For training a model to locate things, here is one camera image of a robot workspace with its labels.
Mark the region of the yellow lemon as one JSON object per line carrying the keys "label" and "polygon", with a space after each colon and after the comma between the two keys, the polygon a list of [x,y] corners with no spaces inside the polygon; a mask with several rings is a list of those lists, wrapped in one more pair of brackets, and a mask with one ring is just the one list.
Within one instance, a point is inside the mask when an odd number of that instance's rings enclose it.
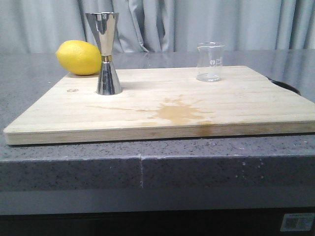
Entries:
{"label": "yellow lemon", "polygon": [[86,41],[65,41],[55,54],[65,70],[77,75],[91,75],[101,69],[101,54],[98,47]]}

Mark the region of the steel double jigger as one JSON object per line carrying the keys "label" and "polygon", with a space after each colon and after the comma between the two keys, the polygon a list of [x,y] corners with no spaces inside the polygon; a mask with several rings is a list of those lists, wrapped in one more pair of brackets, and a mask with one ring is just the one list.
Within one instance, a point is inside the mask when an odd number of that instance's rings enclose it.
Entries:
{"label": "steel double jigger", "polygon": [[101,54],[97,93],[100,95],[119,94],[122,92],[122,87],[112,61],[119,14],[115,12],[86,13],[86,18]]}

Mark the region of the grey curtain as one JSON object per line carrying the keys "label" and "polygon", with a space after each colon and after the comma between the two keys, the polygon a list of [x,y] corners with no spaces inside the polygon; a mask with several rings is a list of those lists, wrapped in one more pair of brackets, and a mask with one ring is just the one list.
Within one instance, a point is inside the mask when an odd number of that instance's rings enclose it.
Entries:
{"label": "grey curtain", "polygon": [[116,52],[312,49],[312,0],[3,0],[2,53],[53,53],[67,40],[94,42],[86,13],[117,12]]}

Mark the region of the glass beaker with liquid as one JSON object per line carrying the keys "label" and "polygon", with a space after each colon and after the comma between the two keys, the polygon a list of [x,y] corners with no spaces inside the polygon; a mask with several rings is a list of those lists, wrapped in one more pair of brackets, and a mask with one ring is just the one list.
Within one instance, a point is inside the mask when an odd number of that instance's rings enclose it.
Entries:
{"label": "glass beaker with liquid", "polygon": [[197,45],[197,80],[217,82],[221,79],[224,47],[222,42],[203,42]]}

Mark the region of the wooden cutting board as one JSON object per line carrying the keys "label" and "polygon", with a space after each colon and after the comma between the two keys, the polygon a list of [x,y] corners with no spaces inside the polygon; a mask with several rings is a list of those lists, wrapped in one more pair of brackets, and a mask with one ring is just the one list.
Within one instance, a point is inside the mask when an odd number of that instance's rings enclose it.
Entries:
{"label": "wooden cutting board", "polygon": [[67,74],[4,129],[9,145],[313,133],[315,105],[247,66],[218,82],[195,69],[119,69],[123,91]]}

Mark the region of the white QR code label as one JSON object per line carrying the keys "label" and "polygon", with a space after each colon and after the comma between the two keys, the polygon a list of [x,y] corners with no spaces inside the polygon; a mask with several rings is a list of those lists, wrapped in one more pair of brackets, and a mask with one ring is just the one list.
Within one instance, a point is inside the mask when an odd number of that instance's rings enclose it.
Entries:
{"label": "white QR code label", "polygon": [[287,213],[284,214],[281,232],[306,232],[310,231],[315,221],[314,213]]}

